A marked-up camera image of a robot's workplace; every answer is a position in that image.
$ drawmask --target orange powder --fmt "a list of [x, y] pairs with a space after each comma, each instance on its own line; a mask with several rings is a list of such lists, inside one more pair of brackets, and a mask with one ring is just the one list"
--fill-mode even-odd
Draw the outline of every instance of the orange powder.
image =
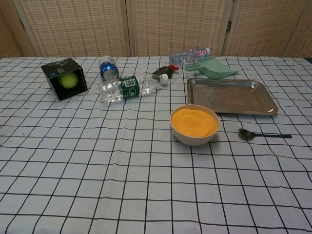
[[217, 130], [214, 118], [200, 110], [178, 110], [173, 114], [171, 123], [180, 133], [189, 137], [206, 137]]

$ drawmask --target can label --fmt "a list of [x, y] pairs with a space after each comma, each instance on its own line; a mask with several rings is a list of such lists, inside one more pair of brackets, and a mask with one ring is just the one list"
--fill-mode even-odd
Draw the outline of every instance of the can label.
[[194, 53], [194, 57], [195, 58], [201, 58], [201, 57], [205, 57], [207, 54], [206, 50], [201, 50], [201, 51], [197, 51]]
[[[119, 71], [116, 67], [116, 63], [115, 63], [115, 60], [110, 57], [110, 56], [105, 56], [105, 60], [99, 67], [100, 69], [100, 74], [101, 74], [101, 77], [104, 79], [104, 80], [112, 80], [112, 79], [117, 79], [119, 77]], [[105, 73], [107, 71], [112, 71], [113, 73], [115, 73], [116, 75], [115, 76], [112, 76], [112, 75], [109, 75], [109, 76], [106, 76]]]
[[120, 89], [122, 90], [123, 98], [130, 98], [138, 96], [140, 93], [140, 87], [136, 76], [123, 77], [119, 79]]

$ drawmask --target small bottle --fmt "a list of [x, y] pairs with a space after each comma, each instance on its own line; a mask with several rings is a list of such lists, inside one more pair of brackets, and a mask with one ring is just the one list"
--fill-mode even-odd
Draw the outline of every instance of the small bottle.
[[209, 48], [196, 48], [169, 55], [169, 63], [174, 66], [182, 66], [193, 63], [196, 58], [208, 57], [209, 55]]
[[99, 93], [102, 102], [119, 102], [125, 98], [151, 94], [165, 83], [168, 83], [166, 76], [154, 79], [151, 73], [138, 74], [102, 82], [99, 85]]
[[153, 72], [153, 78], [158, 79], [160, 76], [167, 76], [167, 79], [170, 79], [177, 70], [179, 70], [179, 68], [173, 65], [169, 65], [168, 67], [164, 66]]
[[116, 62], [111, 56], [103, 56], [98, 60], [98, 66], [103, 81], [119, 78], [119, 71]]

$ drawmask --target stainless steel tray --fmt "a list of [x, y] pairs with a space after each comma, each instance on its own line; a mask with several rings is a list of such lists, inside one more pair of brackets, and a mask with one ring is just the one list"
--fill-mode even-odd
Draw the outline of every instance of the stainless steel tray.
[[276, 115], [278, 108], [266, 87], [245, 79], [189, 79], [188, 104], [206, 106], [217, 113]]

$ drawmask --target bottle cap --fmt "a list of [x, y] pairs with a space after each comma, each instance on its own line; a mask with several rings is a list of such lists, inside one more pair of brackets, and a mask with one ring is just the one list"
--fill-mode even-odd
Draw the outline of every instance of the bottle cap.
[[168, 66], [171, 70], [173, 70], [173, 71], [177, 71], [177, 70], [179, 70], [179, 67], [176, 67], [176, 66], [174, 66], [174, 65], [169, 65]]
[[167, 74], [161, 74], [159, 76], [159, 78], [160, 78], [160, 83], [162, 83], [162, 84], [168, 84], [169, 83], [169, 77]]
[[98, 59], [98, 66], [100, 67], [102, 63], [108, 60], [108, 56], [102, 56]]
[[207, 56], [207, 57], [210, 56], [210, 53], [211, 53], [210, 49], [209, 49], [209, 48], [206, 48], [206, 51], [207, 51], [207, 55], [206, 55], [206, 56]]

